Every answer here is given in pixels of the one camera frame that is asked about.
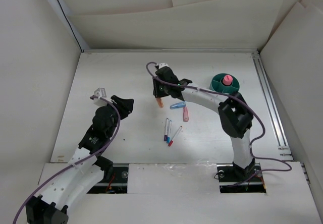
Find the orange eraser stick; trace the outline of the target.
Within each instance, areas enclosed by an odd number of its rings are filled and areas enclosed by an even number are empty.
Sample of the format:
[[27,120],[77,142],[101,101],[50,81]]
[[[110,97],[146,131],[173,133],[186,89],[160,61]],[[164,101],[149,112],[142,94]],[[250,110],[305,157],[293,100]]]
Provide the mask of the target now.
[[163,108],[164,104],[161,98],[156,98],[157,104],[160,108]]

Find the blue translucent stapler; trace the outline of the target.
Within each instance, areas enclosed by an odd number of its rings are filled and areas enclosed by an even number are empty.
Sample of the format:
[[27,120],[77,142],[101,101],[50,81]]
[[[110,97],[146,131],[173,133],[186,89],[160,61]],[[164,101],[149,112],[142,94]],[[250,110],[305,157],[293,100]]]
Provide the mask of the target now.
[[170,109],[179,109],[179,108],[184,108],[185,106],[186,106],[186,102],[181,101],[181,102],[171,104]]

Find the pink correction tape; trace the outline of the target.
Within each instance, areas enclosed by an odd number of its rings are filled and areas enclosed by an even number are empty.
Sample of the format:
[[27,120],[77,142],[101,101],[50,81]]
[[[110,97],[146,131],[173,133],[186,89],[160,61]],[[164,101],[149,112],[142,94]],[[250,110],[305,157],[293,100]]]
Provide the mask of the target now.
[[185,106],[183,107],[183,122],[189,121],[189,114],[188,114],[188,108]]

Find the red cap white marker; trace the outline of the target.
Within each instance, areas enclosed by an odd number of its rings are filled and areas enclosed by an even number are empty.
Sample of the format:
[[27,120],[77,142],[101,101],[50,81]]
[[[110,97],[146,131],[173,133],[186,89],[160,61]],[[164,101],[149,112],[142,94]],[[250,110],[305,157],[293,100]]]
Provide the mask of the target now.
[[175,132],[175,134],[173,135],[173,137],[170,139],[169,143],[168,143],[168,147],[171,147],[171,145],[173,144],[174,140],[176,139],[176,137],[180,134],[180,132],[182,131],[182,126],[180,126],[178,128],[178,130]]

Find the pink cap glue bottle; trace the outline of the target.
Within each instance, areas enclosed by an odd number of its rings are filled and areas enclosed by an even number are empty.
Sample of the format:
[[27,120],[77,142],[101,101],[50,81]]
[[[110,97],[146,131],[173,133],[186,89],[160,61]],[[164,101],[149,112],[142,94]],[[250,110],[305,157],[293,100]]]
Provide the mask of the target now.
[[233,83],[233,77],[229,74],[224,75],[222,79],[222,84],[225,86],[230,86]]

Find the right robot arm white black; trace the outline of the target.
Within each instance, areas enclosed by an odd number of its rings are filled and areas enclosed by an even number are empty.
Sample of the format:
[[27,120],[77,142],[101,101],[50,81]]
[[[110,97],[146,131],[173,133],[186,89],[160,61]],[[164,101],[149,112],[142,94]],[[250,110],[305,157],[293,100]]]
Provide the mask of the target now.
[[201,105],[217,113],[223,131],[230,136],[233,147],[233,174],[246,180],[254,169],[255,159],[250,153],[250,128],[253,114],[247,109],[242,95],[234,91],[229,95],[198,88],[191,80],[179,80],[167,64],[156,64],[153,77],[155,98],[171,96],[181,101]]

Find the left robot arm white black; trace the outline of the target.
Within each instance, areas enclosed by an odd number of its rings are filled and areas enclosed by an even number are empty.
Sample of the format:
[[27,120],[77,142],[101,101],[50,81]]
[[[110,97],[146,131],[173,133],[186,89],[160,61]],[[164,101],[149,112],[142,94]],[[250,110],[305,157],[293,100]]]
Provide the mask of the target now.
[[92,124],[78,144],[68,166],[45,181],[47,188],[25,204],[28,223],[67,223],[69,214],[86,193],[100,181],[113,177],[113,162],[102,156],[116,137],[120,121],[133,111],[134,100],[113,95],[102,101]]

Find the blue cap white marker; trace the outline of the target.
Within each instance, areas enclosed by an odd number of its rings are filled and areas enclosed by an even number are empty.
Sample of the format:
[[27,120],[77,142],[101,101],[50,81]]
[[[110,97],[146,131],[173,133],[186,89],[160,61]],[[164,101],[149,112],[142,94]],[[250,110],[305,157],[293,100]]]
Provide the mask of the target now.
[[167,142],[168,144],[170,143],[171,127],[172,127],[172,121],[171,121],[171,120],[169,120],[169,121],[168,121],[168,125],[167,125],[167,138],[166,138],[166,142]]

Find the teal round divided container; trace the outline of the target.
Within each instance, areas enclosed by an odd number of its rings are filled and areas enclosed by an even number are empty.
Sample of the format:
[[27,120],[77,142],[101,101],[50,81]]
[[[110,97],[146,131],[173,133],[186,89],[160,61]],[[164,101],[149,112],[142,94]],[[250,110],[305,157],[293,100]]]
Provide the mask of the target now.
[[239,91],[240,84],[234,76],[220,73],[212,78],[209,89],[220,93],[230,94],[232,92]]

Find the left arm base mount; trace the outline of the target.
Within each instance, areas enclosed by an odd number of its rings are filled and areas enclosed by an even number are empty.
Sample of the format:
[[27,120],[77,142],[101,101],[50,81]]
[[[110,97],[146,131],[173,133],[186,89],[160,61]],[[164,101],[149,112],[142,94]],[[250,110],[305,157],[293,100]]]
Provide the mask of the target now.
[[100,156],[95,165],[104,171],[103,179],[95,184],[88,194],[127,194],[128,164],[114,164],[111,160]]

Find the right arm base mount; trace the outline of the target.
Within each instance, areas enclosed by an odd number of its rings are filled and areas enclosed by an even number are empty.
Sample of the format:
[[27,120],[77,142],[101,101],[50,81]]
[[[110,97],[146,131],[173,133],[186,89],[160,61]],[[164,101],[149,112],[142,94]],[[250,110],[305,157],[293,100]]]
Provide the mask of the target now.
[[217,173],[214,178],[219,181],[219,189],[222,194],[229,193],[266,193],[266,186],[261,173],[259,163],[251,168],[246,175],[235,172],[233,164],[217,164]]

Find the aluminium rail right side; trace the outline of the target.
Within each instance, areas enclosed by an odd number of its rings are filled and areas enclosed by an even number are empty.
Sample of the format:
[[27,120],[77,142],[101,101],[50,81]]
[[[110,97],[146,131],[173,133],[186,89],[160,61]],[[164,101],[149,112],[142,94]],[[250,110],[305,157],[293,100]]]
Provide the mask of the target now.
[[278,152],[282,160],[294,161],[259,51],[254,51],[251,54],[251,57],[265,97],[272,130],[278,144]]

